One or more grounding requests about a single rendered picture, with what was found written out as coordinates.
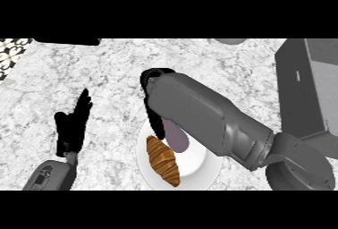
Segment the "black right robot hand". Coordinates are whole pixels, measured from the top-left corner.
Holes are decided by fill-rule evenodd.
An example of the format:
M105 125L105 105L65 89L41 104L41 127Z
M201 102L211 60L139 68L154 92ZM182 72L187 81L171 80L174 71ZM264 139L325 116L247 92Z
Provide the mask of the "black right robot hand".
M173 70L170 68L151 68L142 72L140 84L142 84L145 94L146 94L148 80L151 78L159 77L164 73L171 73L171 72ZM164 140L165 139L165 129L164 129L162 119L161 119L161 116L156 114L156 112L149 108L148 98L149 98L149 95L146 94L145 95L145 110L148 114L151 127L156 134L156 138L159 140Z

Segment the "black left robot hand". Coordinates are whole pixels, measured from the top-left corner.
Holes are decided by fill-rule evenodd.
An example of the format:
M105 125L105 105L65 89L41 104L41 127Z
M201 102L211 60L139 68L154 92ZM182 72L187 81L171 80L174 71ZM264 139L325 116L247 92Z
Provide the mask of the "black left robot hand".
M77 101L74 111L69 114L63 112L55 113L56 121L56 155L65 156L66 152L78 153L81 151L86 124L93 107L92 97L89 96L89 89L84 89Z

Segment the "purple eggplant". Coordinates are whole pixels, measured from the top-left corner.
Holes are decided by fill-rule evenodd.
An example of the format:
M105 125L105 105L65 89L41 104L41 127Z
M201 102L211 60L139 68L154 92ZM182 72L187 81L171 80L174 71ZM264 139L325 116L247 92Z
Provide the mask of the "purple eggplant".
M165 140L174 152L182 153L189 148L189 138L180 126L171 121L164 119Z

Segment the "white plate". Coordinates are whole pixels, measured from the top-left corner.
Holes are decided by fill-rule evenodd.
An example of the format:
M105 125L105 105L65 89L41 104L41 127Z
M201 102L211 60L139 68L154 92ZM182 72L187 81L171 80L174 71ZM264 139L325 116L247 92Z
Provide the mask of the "white plate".
M176 153L176 162L180 170L182 183L173 187L161 178L159 174L152 169L148 152L146 152L146 137L154 135L149 121L145 121L139 132L136 157L137 166L142 172L146 184L155 191L204 191L207 190L218 177L218 172L223 163L223 157L217 157L207 147L196 141L192 136L189 138L189 148Z

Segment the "brown croissant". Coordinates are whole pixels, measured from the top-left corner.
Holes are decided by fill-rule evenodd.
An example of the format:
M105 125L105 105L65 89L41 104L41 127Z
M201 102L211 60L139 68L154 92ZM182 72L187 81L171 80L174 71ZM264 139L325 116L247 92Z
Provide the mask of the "brown croissant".
M155 136L146 137L146 153L154 171L162 180L177 187L182 184L182 177L174 151Z

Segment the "black and white patterned cloth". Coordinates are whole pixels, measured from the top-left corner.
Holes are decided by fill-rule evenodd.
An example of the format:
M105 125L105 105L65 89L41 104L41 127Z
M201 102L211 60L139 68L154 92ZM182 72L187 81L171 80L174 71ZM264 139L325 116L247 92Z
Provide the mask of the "black and white patterned cloth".
M9 75L31 42L31 38L0 38L0 81Z

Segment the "black appliance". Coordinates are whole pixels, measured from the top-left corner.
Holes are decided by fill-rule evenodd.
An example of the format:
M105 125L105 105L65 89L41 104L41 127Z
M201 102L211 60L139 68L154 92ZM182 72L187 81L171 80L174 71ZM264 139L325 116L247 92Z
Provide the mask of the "black appliance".
M41 43L97 46L100 44L102 39L100 38L35 38L34 40Z

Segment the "grey round object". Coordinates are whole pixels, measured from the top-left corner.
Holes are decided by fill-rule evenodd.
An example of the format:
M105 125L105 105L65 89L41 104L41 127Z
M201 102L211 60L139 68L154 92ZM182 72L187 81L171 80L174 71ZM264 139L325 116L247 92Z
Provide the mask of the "grey round object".
M221 44L239 45L247 41L247 38L214 38Z

